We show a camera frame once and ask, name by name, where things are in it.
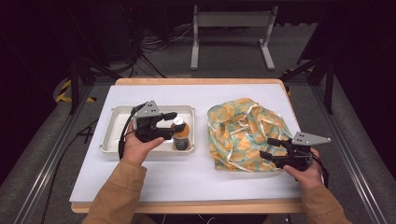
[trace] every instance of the white tabletop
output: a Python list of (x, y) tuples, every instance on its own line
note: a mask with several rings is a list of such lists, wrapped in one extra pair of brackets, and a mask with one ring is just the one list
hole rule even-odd
[(227, 101), (250, 98), (281, 115), (290, 132), (300, 131), (289, 98), (279, 84), (234, 85), (132, 85), (112, 86), (92, 137), (71, 203), (90, 203), (118, 163), (104, 154), (104, 139), (111, 108), (140, 105), (154, 100), (157, 105), (190, 105), (195, 108), (195, 150), (188, 156), (149, 157), (141, 202), (201, 202), (300, 198), (296, 181), (283, 170), (264, 173), (215, 170), (209, 154), (208, 109)]

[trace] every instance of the white metal stand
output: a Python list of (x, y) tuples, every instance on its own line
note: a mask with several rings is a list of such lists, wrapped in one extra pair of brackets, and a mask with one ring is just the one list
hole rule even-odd
[(277, 7), (272, 11), (198, 11), (198, 6), (194, 6), (193, 31), (194, 42), (192, 44), (191, 70), (198, 69), (199, 38), (198, 27), (219, 27), (219, 26), (238, 26), (238, 27), (266, 27), (264, 39), (260, 39), (262, 55), (269, 70), (274, 70), (274, 62), (268, 50), (268, 41), (271, 36), (276, 18)]

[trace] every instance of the plastic tray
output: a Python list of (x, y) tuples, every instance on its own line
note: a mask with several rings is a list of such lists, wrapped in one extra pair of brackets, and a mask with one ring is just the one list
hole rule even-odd
[[(119, 156), (119, 141), (122, 129), (125, 125), (126, 120), (131, 115), (133, 105), (120, 105), (112, 108), (110, 120), (106, 127), (105, 137), (100, 145), (100, 148), (104, 153), (111, 156)], [(160, 146), (150, 151), (149, 155), (154, 156), (186, 156), (190, 155), (194, 151), (194, 120), (195, 111), (194, 108), (189, 105), (158, 105), (161, 113), (177, 112), (179, 117), (182, 117), (184, 121), (190, 126), (190, 146), (186, 150), (176, 150), (173, 147), (173, 139), (165, 140)], [(172, 125), (172, 120), (162, 120), (157, 123), (159, 128), (169, 128)]]

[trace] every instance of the brown sleeve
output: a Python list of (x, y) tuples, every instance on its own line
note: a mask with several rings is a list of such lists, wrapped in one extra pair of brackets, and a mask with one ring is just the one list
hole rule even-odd
[(351, 223), (347, 220), (341, 204), (323, 185), (304, 190), (302, 200), (309, 224)]
[(140, 198), (147, 169), (121, 160), (102, 186), (82, 223), (128, 223)]

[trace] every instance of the patterned bag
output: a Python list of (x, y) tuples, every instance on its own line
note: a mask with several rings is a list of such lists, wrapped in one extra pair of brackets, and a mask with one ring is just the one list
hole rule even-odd
[(278, 168), (260, 158), (260, 150), (286, 155), (283, 147), (268, 145), (267, 138), (292, 138), (285, 121), (275, 112), (242, 98), (215, 105), (207, 111), (210, 154), (217, 170), (261, 172)]

